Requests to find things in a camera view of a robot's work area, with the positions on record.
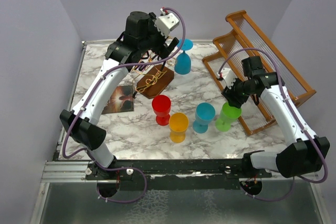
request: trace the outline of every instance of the wooden dish rack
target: wooden dish rack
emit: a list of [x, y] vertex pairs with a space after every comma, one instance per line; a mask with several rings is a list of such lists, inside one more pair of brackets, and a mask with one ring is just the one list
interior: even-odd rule
[[[230, 23], [233, 30], [226, 35], [215, 38], [213, 43], [218, 48], [218, 52], [202, 60], [221, 91], [225, 83], [217, 80], [215, 72], [218, 71], [224, 59], [227, 59], [228, 55], [239, 49], [255, 47], [268, 52], [276, 61], [281, 77], [285, 81], [289, 95], [296, 107], [301, 106], [316, 93], [247, 15], [246, 11], [241, 10], [231, 13], [226, 16], [225, 20]], [[240, 80], [247, 80], [243, 74], [241, 60], [251, 56], [260, 56], [266, 71], [274, 72], [272, 63], [266, 56], [257, 51], [243, 51], [233, 56], [227, 64]], [[273, 115], [262, 99], [260, 99], [259, 105], [255, 106], [250, 97], [248, 102], [242, 106], [242, 109], [243, 113], [238, 120], [247, 135], [253, 135], [276, 124]]]

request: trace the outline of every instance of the green cup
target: green cup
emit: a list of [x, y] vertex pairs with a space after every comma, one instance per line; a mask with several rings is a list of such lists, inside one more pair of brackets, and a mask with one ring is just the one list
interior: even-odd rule
[[231, 123], [241, 115], [241, 108], [231, 107], [228, 102], [224, 103], [219, 118], [216, 120], [216, 128], [226, 132], [231, 128]]

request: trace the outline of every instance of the wooden block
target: wooden block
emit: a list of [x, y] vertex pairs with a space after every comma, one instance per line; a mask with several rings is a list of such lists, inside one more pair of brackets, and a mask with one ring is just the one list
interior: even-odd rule
[[[155, 75], [158, 72], [158, 69], [161, 69], [162, 65], [155, 65], [155, 67], [152, 67], [151, 70], [149, 70], [148, 74]], [[170, 70], [167, 67], [163, 68], [162, 72], [166, 72], [156, 84], [148, 87], [143, 94], [148, 99], [153, 99], [157, 95], [161, 94], [161, 92], [169, 85], [169, 83], [174, 79], [174, 71]], [[136, 88], [146, 85], [146, 80], [152, 79], [152, 76], [144, 76], [136, 85]]]

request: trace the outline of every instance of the black mounting bar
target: black mounting bar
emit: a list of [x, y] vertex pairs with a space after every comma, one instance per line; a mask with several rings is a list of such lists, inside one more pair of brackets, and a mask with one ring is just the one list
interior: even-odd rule
[[[242, 159], [147, 159], [117, 160], [113, 168], [136, 167], [142, 170], [148, 182], [148, 189], [193, 190], [193, 189], [240, 189], [239, 179], [247, 178], [242, 170]], [[92, 171], [87, 180], [116, 180], [116, 172], [106, 172], [90, 163]], [[128, 175], [125, 170], [119, 173], [122, 190], [142, 190], [144, 180], [134, 170]], [[269, 178], [271, 173], [261, 169], [258, 178]]]

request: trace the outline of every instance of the screw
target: screw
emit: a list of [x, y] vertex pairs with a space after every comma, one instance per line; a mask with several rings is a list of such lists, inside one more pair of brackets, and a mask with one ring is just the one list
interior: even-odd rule
[[92, 174], [91, 169], [90, 169], [90, 168], [86, 168], [86, 170], [85, 170], [85, 174], [86, 174], [86, 175], [91, 175], [91, 174]]
[[128, 175], [132, 175], [132, 174], [133, 174], [133, 169], [127, 169], [127, 170], [126, 170], [126, 173], [127, 173]]
[[231, 167], [225, 166], [225, 173], [230, 174], [231, 173]]

